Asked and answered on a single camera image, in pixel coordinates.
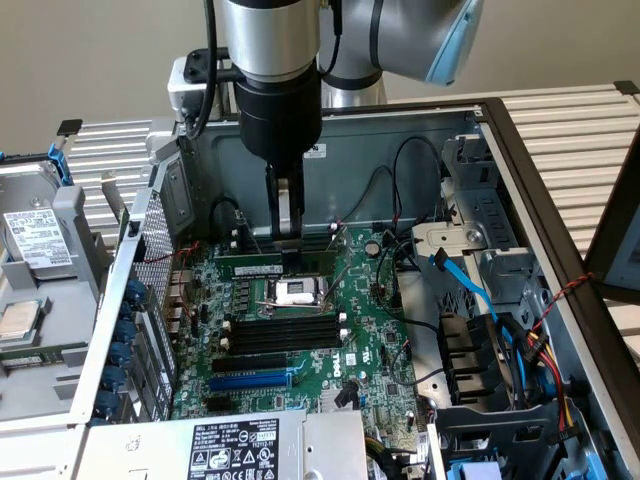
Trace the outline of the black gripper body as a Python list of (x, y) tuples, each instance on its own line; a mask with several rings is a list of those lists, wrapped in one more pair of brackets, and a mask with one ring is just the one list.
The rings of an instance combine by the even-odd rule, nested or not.
[(241, 139), (272, 166), (289, 166), (319, 139), (321, 85), (316, 68), (284, 82), (245, 78), (234, 84)]

